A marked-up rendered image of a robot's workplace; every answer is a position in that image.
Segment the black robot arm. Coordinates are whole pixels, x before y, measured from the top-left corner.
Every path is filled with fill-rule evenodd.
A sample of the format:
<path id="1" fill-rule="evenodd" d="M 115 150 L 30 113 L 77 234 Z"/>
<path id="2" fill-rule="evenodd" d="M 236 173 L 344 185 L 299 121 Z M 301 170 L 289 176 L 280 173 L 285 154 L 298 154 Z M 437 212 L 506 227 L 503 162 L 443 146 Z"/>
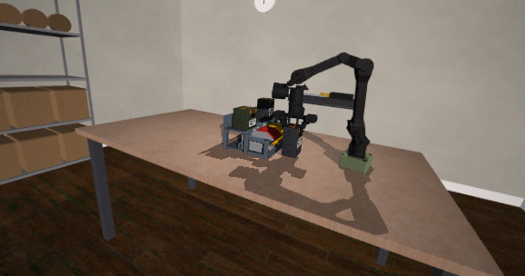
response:
<path id="1" fill-rule="evenodd" d="M 367 85 L 371 78 L 372 70 L 374 67 L 374 63 L 371 59 L 361 59 L 359 57 L 343 52 L 316 65 L 295 70 L 294 72 L 292 72 L 291 79 L 289 82 L 287 82 L 287 84 L 273 83 L 272 98 L 285 99 L 286 97 L 288 97 L 290 89 L 290 100 L 302 101 L 303 91 L 309 90 L 306 84 L 296 85 L 295 88 L 288 86 L 293 86 L 294 84 L 301 84 L 309 78 L 311 78 L 312 76 L 314 76 L 315 74 L 328 70 L 339 64 L 346 64 L 354 68 L 354 75 L 356 80 L 353 114 L 351 120 L 347 120 L 348 125 L 346 127 L 350 136 L 352 137 L 352 142 L 349 144 L 348 155 L 365 159 L 366 148 L 367 145 L 369 145 L 370 140 L 365 135 L 365 124 L 363 116 L 367 94 Z M 353 139 L 355 139 L 356 141 L 354 141 Z"/>

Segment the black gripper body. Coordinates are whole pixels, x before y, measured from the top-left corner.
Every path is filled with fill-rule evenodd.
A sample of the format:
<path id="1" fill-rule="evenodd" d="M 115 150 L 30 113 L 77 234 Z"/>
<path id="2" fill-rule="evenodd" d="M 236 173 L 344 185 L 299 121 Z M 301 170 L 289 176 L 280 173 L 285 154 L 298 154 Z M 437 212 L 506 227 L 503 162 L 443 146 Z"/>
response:
<path id="1" fill-rule="evenodd" d="M 289 112 L 277 110 L 272 113 L 272 118 L 285 119 L 286 117 L 303 119 L 304 123 L 316 123 L 318 116 L 316 114 L 302 115 L 302 101 L 289 100 Z M 288 116 L 285 116 L 288 115 Z M 298 117 L 297 117 L 298 116 Z M 307 117 L 306 117 L 307 116 Z"/>

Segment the red open bin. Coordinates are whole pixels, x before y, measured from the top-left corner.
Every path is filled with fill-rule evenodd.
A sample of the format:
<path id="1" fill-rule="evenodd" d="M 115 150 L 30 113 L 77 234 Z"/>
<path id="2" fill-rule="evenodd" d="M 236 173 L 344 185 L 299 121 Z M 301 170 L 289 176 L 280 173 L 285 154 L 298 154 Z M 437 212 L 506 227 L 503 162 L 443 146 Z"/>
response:
<path id="1" fill-rule="evenodd" d="M 276 128 L 269 127 L 269 126 L 264 126 L 256 131 L 268 133 L 274 139 L 274 141 L 276 141 L 282 136 L 282 134 Z M 281 142 L 282 142 L 282 139 L 275 145 L 275 147 L 279 145 Z"/>

